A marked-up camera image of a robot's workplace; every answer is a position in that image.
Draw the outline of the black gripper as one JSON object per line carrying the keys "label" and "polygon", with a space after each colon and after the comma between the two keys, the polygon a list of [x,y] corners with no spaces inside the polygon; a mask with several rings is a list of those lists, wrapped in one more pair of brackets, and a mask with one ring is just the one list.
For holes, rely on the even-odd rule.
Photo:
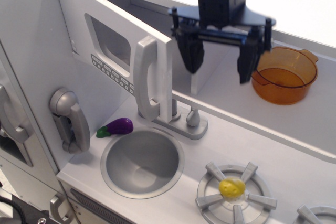
{"label": "black gripper", "polygon": [[197,6],[173,7],[172,33],[185,68],[195,74],[204,59],[204,41],[239,46],[240,84],[248,83],[260,56],[270,51],[275,20],[257,14],[246,0],[198,0]]}

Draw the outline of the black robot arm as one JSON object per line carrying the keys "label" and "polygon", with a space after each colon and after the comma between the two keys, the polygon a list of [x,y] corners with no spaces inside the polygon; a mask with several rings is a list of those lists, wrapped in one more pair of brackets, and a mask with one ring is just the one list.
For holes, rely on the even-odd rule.
{"label": "black robot arm", "polygon": [[237,71],[240,83],[249,82],[259,59],[272,49],[276,21],[250,10],[246,0],[198,0],[197,6],[173,7],[172,35],[185,68],[192,74],[203,64],[203,43],[239,47]]}

